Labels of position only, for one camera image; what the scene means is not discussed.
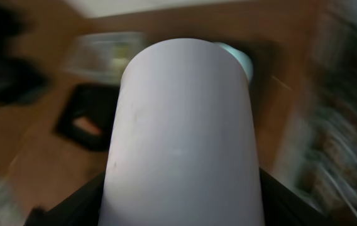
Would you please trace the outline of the light blue bowl with rice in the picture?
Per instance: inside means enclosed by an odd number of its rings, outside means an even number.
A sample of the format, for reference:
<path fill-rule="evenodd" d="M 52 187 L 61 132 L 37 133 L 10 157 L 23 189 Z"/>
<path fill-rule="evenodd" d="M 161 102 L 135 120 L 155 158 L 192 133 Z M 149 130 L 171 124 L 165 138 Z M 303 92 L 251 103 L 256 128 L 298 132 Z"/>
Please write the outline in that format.
<path fill-rule="evenodd" d="M 246 74 L 248 84 L 250 84 L 252 81 L 252 78 L 254 76 L 254 64 L 253 64 L 252 59 L 246 53 L 244 53 L 244 52 L 242 52 L 226 43 L 214 42 L 214 44 L 225 49 L 228 53 L 230 53 L 233 57 L 235 57 L 235 59 L 242 66 L 242 68 Z"/>

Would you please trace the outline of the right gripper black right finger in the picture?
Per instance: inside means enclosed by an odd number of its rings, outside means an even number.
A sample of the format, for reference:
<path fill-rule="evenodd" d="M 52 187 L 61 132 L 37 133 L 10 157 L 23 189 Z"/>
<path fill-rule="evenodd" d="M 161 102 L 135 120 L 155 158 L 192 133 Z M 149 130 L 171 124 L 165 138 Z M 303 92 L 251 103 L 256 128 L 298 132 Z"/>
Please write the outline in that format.
<path fill-rule="evenodd" d="M 260 183 L 266 226 L 335 225 L 261 168 Z"/>

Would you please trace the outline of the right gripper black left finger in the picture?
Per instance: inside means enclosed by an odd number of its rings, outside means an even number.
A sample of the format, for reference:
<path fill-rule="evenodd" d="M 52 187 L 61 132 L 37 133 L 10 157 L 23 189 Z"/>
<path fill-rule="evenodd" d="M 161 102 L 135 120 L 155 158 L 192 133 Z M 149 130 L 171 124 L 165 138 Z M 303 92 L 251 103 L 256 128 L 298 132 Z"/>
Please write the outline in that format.
<path fill-rule="evenodd" d="M 104 178 L 97 175 L 50 210 L 33 208 L 24 226 L 97 226 Z"/>

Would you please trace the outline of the orange carrot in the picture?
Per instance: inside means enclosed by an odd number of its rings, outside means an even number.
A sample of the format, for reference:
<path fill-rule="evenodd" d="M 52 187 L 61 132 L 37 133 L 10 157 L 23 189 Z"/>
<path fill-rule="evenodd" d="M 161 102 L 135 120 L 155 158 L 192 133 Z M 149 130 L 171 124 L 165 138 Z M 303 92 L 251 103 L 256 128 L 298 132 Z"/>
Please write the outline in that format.
<path fill-rule="evenodd" d="M 88 117 L 85 116 L 74 119 L 73 125 L 93 136 L 100 136 L 102 134 L 102 131 Z"/>

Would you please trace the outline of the pink plastic cup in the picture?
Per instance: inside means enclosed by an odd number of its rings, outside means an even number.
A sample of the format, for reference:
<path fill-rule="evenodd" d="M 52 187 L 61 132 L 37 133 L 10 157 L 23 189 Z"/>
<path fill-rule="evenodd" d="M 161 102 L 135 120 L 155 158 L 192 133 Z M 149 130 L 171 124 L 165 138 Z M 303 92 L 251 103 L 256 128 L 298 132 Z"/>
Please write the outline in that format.
<path fill-rule="evenodd" d="M 248 81 L 220 46 L 173 39 L 121 80 L 100 225 L 263 225 Z"/>

